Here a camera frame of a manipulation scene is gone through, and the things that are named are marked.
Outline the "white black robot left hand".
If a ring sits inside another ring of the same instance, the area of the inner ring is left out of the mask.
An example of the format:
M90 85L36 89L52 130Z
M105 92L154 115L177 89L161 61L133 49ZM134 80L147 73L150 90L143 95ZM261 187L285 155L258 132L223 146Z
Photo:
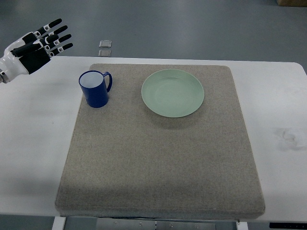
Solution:
M55 29L61 22L62 19L56 19L28 32L4 50L0 58L1 83L9 83L17 76L36 72L54 56L73 46L72 43L63 44L71 38L71 34L59 37L60 33L68 29L66 25Z

